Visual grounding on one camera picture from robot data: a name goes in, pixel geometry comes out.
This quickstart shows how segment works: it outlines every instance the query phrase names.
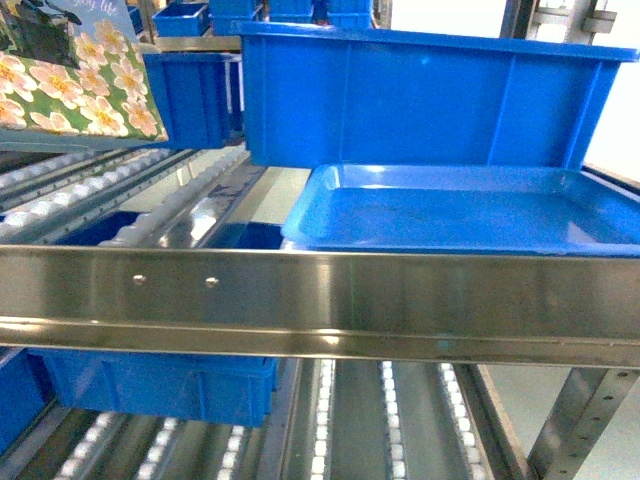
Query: stainless steel rail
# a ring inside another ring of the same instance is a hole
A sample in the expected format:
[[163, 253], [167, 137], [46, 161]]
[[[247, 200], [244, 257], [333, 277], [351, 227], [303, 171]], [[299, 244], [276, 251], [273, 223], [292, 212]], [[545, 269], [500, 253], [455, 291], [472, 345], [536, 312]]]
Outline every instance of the stainless steel rail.
[[640, 368], [640, 261], [0, 247], [0, 344]]

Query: blue plastic crate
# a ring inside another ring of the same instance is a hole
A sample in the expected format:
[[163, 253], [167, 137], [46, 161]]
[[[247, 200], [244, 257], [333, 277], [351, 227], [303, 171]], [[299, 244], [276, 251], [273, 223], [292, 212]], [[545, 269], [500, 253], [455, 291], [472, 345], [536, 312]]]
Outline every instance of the blue plastic crate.
[[209, 0], [211, 15], [253, 17], [261, 8], [260, 0]]
[[329, 13], [329, 23], [334, 27], [363, 29], [371, 27], [369, 13]]
[[52, 398], [46, 375], [26, 350], [0, 351], [0, 455], [33, 422]]
[[209, 28], [206, 3], [171, 3], [153, 16], [160, 37], [199, 37]]
[[99, 222], [74, 231], [61, 238], [56, 245], [96, 246], [115, 237], [122, 227], [131, 225], [140, 215], [137, 212], [113, 212]]
[[311, 23], [311, 13], [307, 14], [271, 14], [269, 16], [269, 21], [271, 22], [279, 22], [279, 23]]
[[129, 18], [131, 18], [133, 31], [136, 32], [137, 35], [144, 30], [144, 26], [142, 25], [142, 14], [140, 13], [140, 9], [133, 5], [128, 5], [127, 10], [129, 11]]
[[277, 359], [74, 350], [41, 356], [66, 407], [259, 427]]
[[269, 0], [269, 15], [311, 15], [311, 0]]
[[230, 138], [225, 62], [219, 53], [144, 55], [149, 83], [169, 140], [161, 148], [222, 148]]
[[211, 15], [213, 33], [216, 36], [235, 35], [238, 23], [259, 20], [255, 15]]
[[283, 235], [312, 250], [640, 258], [640, 196], [557, 168], [325, 165]]
[[366, 13], [371, 15], [371, 0], [327, 0], [329, 13]]
[[580, 167], [637, 50], [245, 23], [247, 145], [260, 165]]

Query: metal shelf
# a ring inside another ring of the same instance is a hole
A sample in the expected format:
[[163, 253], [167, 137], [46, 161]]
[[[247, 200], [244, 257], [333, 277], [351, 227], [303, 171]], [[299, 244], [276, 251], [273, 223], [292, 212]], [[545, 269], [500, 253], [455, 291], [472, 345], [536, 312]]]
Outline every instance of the metal shelf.
[[[108, 242], [127, 248], [0, 246], [0, 344], [305, 357], [283, 362], [265, 427], [54, 405], [0, 459], [1, 478], [535, 480], [577, 472], [640, 375], [640, 262], [193, 250], [233, 245], [276, 179], [277, 170], [231, 152], [134, 224], [137, 235]], [[114, 198], [196, 155], [172, 154], [144, 178], [105, 187], [108, 204], [94, 196], [55, 222], [44, 218], [35, 237], [96, 221]], [[45, 178], [33, 181], [49, 188]], [[38, 240], [27, 233], [16, 230], [15, 239]], [[617, 370], [572, 371], [527, 461], [486, 370], [466, 365], [492, 362]], [[93, 427], [101, 440], [89, 448]]]

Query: floral box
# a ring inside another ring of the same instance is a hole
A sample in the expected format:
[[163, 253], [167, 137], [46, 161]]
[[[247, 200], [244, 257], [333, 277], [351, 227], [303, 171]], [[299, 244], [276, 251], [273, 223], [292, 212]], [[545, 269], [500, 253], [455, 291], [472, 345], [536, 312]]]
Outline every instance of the floral box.
[[0, 149], [167, 139], [124, 0], [0, 0]]

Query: metal upright post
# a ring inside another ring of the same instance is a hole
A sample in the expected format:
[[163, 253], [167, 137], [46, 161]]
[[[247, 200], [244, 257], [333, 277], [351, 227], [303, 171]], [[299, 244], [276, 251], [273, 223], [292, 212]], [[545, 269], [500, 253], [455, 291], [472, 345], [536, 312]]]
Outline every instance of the metal upright post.
[[538, 0], [507, 0], [500, 37], [527, 38]]
[[153, 0], [138, 0], [138, 6], [142, 14], [142, 25], [149, 36], [149, 42], [155, 43], [156, 32], [152, 17], [156, 13], [156, 8], [153, 5]]
[[544, 480], [573, 478], [640, 372], [574, 368], [536, 440], [529, 464]]

